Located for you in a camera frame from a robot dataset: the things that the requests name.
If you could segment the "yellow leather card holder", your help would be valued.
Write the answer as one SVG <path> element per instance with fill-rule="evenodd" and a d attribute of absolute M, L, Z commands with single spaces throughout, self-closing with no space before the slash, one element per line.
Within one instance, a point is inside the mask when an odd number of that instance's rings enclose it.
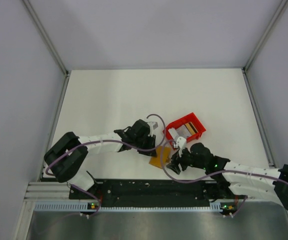
<path fill-rule="evenodd" d="M 165 166 L 170 162 L 170 154 L 171 154 L 171 148 L 170 147 L 164 147 L 162 148 L 159 146 L 156 149 L 157 156 L 152 156 L 150 158 L 149 164 L 151 166 L 154 166 L 156 168 L 162 169 L 162 166 Z"/>

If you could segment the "red plastic card bin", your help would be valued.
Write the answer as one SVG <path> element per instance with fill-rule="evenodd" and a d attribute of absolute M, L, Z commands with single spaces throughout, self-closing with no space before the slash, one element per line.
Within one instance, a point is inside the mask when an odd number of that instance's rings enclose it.
<path fill-rule="evenodd" d="M 165 133 L 167 140 L 175 140 L 175 137 L 179 136 L 185 138 L 189 143 L 198 140 L 205 131 L 205 127 L 195 113 L 191 112 L 170 122 L 163 133 Z"/>

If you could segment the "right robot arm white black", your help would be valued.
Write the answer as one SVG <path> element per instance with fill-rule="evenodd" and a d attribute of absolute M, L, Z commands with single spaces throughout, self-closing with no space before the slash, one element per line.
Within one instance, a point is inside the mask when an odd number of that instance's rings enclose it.
<path fill-rule="evenodd" d="M 236 163 L 211 153 L 202 143 L 177 150 L 166 166 L 176 174 L 188 167 L 204 170 L 216 181 L 223 198 L 231 195 L 267 200 L 288 211 L 288 164 L 282 168 L 259 168 Z"/>

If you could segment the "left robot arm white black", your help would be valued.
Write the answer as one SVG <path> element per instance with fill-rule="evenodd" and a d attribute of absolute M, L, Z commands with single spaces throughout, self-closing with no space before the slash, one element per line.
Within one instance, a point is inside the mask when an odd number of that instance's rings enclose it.
<path fill-rule="evenodd" d="M 110 152 L 136 149 L 141 155 L 156 157 L 155 121 L 137 120 L 132 126 L 95 136 L 77 136 L 65 133 L 44 155 L 43 159 L 59 183 L 67 182 L 80 188 L 86 198 L 93 198 L 98 191 L 96 181 L 86 169 L 86 158 Z"/>

